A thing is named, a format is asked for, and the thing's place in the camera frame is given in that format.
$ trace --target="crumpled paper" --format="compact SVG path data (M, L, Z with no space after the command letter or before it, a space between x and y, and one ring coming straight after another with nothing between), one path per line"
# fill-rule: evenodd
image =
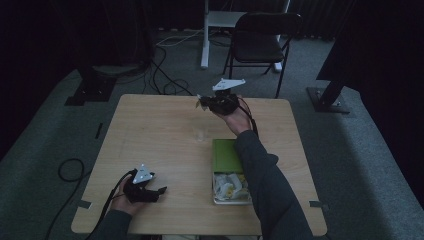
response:
M247 182L243 174L214 174L215 197L218 200L235 200L249 197Z

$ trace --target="black sleeve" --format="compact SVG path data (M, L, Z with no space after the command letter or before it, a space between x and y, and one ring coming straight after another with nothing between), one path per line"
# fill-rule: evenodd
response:
M118 210L110 210L90 240L124 240L127 239L131 215Z
M263 238L313 239L299 201L276 165L278 157L268 154L250 130L238 136L234 147L242 161Z

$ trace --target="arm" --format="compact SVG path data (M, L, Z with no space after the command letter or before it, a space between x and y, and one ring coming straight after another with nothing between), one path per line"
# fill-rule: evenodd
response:
M239 102L247 109L243 101ZM227 116L217 116L237 136L234 147L242 161L264 239L312 239L302 208L276 165L278 157L267 153L251 130L249 117L240 109Z
M143 207L144 203L131 203L124 194L124 186L128 178L119 185L119 192L112 200L109 212L102 220L90 239L123 240L127 239L127 232L132 217Z

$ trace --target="black device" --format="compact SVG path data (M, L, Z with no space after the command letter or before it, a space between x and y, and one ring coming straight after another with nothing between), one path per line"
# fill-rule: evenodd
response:
M199 102L202 108L221 115L229 115L239 107L238 97L230 89L215 91L215 97L200 97Z
M157 202L159 199L159 196L164 194L167 187L163 187L158 189L157 191L148 190L146 189L147 184L150 182L150 180L143 181L140 183L134 184L134 178L136 176L136 172L132 173L132 176L127 180L124 186L124 193L127 196L128 200L133 202Z

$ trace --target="person's left hand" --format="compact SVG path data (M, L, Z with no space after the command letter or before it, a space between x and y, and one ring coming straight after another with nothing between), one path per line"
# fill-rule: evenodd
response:
M128 179L129 177L125 178L119 185L119 191L118 193L115 194L115 197L112 200L110 209L123 211L130 214L131 216L134 216L145 205L145 203L144 202L131 203L130 200L128 200L127 196L124 193L124 186L125 186L125 183L128 181Z

